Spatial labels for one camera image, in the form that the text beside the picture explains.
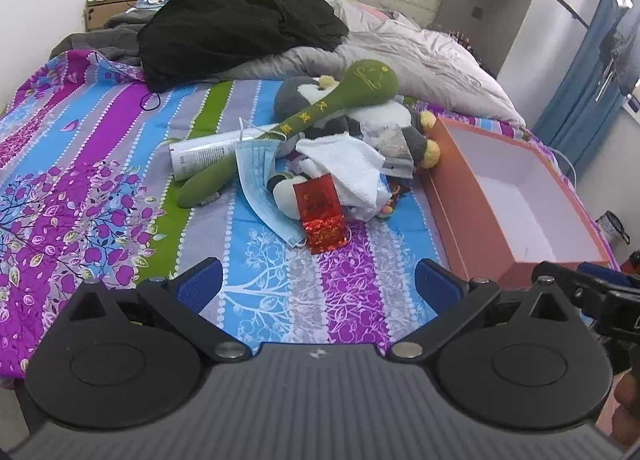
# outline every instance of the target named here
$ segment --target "blue curtain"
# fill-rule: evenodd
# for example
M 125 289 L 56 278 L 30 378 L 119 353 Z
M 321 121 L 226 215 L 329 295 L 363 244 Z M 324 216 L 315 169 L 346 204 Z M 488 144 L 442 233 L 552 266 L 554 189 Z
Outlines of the blue curtain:
M 533 127 L 542 142 L 561 151 L 575 166 L 578 178 L 604 142 L 625 98 L 613 81 L 596 103 L 604 65 L 600 44 L 616 24 L 620 10 L 613 0 L 600 0 L 582 45 L 556 94 Z M 566 163 L 558 162 L 564 172 Z

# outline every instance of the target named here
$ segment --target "white towel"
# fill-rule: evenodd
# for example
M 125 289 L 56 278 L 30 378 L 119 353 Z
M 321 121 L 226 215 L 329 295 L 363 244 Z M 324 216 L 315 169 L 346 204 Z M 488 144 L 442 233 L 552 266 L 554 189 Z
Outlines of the white towel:
M 385 158 L 369 145 L 341 133 L 313 140 L 302 139 L 296 150 L 308 157 L 300 162 L 300 168 L 307 175 L 314 179 L 327 173 L 332 175 L 341 205 L 364 208 L 367 212 L 378 208 L 380 170 Z

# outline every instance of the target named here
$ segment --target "finger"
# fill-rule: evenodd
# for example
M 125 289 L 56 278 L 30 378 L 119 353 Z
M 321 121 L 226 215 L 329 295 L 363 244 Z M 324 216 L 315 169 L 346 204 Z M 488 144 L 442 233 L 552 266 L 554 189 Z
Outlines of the finger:
M 614 392 L 616 400 L 625 408 L 631 407 L 638 396 L 638 381 L 631 372 L 625 374 L 616 386 Z
M 612 437 L 624 447 L 631 447 L 640 437 L 640 420 L 633 418 L 624 406 L 613 413 L 612 426 Z

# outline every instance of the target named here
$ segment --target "comforter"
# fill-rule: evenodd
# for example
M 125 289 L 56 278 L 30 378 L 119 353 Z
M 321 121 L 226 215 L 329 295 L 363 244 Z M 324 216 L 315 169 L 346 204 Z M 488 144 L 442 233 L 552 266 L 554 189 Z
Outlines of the comforter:
M 349 34 L 332 52 L 296 47 L 218 74 L 225 79 L 283 79 L 322 76 L 340 79 L 357 60 L 380 60 L 394 69 L 399 93 L 443 108 L 525 126 L 502 87 L 452 37 L 380 20 L 348 0 L 327 0 Z

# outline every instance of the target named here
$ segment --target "metal screw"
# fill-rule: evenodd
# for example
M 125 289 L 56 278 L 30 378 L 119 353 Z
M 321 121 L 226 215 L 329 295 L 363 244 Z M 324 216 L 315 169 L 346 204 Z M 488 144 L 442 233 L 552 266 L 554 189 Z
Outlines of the metal screw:
M 216 347 L 216 355 L 223 359 L 238 359 L 246 354 L 246 348 L 240 343 L 225 341 Z
M 420 357 L 424 352 L 420 345 L 412 343 L 411 341 L 396 343 L 391 347 L 391 351 L 396 355 L 396 357 L 402 359 L 415 359 Z
M 553 276 L 540 276 L 536 283 L 540 285 L 551 285 L 552 283 L 556 283 L 556 278 Z

